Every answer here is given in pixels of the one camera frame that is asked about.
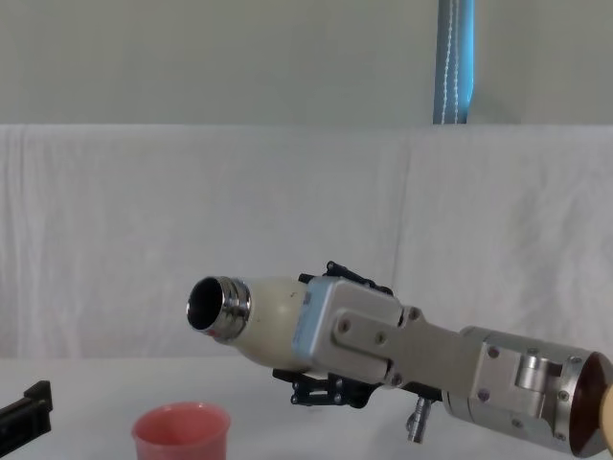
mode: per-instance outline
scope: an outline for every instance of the plastic cup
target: plastic cup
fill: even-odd
[[[175,402],[132,428],[138,460],[225,460],[230,416],[205,402]]]

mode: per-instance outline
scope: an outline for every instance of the white bottle body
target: white bottle body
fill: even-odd
[[[292,278],[242,282],[250,293],[249,318],[230,345],[262,366],[307,370],[306,364],[294,356],[291,348],[307,285]]]

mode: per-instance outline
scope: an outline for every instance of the white cloth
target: white cloth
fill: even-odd
[[[0,131],[0,354],[232,353],[185,303],[211,274],[391,284],[406,133],[181,126]]]
[[[329,259],[442,326],[613,354],[612,143],[606,127],[1,128],[2,355],[230,353],[187,326],[195,281]]]

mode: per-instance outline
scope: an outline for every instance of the black mechanical part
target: black mechanical part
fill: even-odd
[[[0,457],[51,431],[51,384],[47,380],[27,389],[23,399],[0,409]]]
[[[294,389],[291,403],[296,405],[349,405],[361,409],[380,385],[328,374],[327,379],[315,379],[297,372],[274,369],[275,379],[289,381]]]
[[[410,393],[414,393],[418,395],[420,398],[424,398],[430,401],[442,401],[443,400],[443,393],[438,388],[432,388],[431,386],[422,385],[421,383],[417,383],[414,381],[410,382],[409,384],[404,386],[402,389]]]
[[[337,264],[335,261],[329,261],[326,264],[326,273],[324,273],[322,276],[335,276],[337,278],[345,278],[346,280],[353,281],[354,283],[358,283],[359,285],[367,286],[374,290],[378,290],[379,292],[383,292],[384,294],[394,295],[392,290],[389,289],[388,287],[379,286],[373,280],[362,278],[357,273],[349,270],[345,266]],[[307,284],[313,278],[315,278],[314,275],[307,275],[305,273],[302,273],[298,277],[298,281],[300,281],[301,283]]]

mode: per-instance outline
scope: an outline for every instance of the wooden handle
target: wooden handle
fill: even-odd
[[[609,386],[602,397],[601,431],[606,446],[613,455],[613,386]]]

